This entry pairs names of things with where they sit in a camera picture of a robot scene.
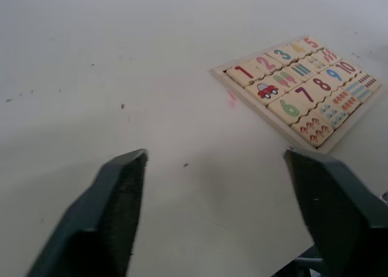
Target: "white table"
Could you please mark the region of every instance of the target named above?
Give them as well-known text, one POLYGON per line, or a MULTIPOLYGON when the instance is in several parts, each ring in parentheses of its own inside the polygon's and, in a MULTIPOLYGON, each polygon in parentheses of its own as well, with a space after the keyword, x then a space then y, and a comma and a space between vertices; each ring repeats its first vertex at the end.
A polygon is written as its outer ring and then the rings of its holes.
MULTIPOLYGON (((386 13, 388 0, 0 0, 0 275, 22 276, 99 166, 143 147, 129 276, 280 269, 312 244, 290 143, 210 70, 311 34, 387 78, 386 13)), ((383 96, 330 153, 376 194, 387 112, 383 96)))

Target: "puzzle frame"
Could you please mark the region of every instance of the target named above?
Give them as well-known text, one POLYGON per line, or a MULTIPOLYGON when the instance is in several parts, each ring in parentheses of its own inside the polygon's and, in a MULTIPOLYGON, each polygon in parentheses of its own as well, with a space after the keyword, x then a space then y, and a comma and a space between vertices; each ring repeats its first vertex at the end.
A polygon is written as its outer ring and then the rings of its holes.
MULTIPOLYGON (((235 65, 239 65, 243 62, 253 60, 276 48, 280 48, 285 44, 297 42, 306 37, 308 37, 308 35, 300 36, 295 39, 291 39, 289 41, 283 42, 281 44, 274 45, 265 50, 261 50, 252 55, 248 55, 243 58, 233 60, 229 63, 223 64, 214 68, 213 72, 216 75, 216 77, 219 78, 221 82, 225 84, 230 91, 233 92, 233 94, 239 97, 239 99, 245 102, 254 112, 259 114, 262 118, 264 118, 269 124, 274 126, 274 128, 279 130, 286 138, 291 140, 294 144, 308 150, 327 153, 340 141, 340 139, 355 125, 355 123, 360 119, 360 117, 362 117, 362 115, 365 114, 365 112, 368 111, 368 109, 370 109, 371 106, 374 105, 375 101, 385 92, 385 87, 382 80, 374 76, 374 78, 376 78, 379 82, 382 83, 381 86, 378 87, 377 91, 374 91, 372 95, 368 98, 368 100, 362 103, 351 115, 349 115, 347 119, 334 131, 334 133, 323 142, 323 144, 321 144, 318 148, 315 148, 312 144, 310 144, 302 136, 300 136, 296 131, 294 131, 294 129, 291 128, 291 126, 287 125, 284 121, 282 121, 279 117, 277 117, 276 114, 274 114, 271 110, 269 110, 264 104, 260 103, 259 100, 257 100, 253 95, 251 95, 245 88, 241 87, 235 80, 233 80, 226 73, 226 70, 228 70, 229 68, 232 68, 235 65)), ((358 64, 354 64, 354 63, 352 64, 356 68, 359 68, 361 71, 364 71, 362 66, 359 66, 358 64)))

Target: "wooden number puzzle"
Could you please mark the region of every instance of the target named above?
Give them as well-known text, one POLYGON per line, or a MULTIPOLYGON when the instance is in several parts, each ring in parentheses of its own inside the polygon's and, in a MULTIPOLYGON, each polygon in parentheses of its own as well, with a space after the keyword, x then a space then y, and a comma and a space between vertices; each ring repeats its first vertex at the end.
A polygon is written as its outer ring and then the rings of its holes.
POLYGON ((384 91, 379 80, 312 36, 214 69, 298 145, 328 152, 384 91))

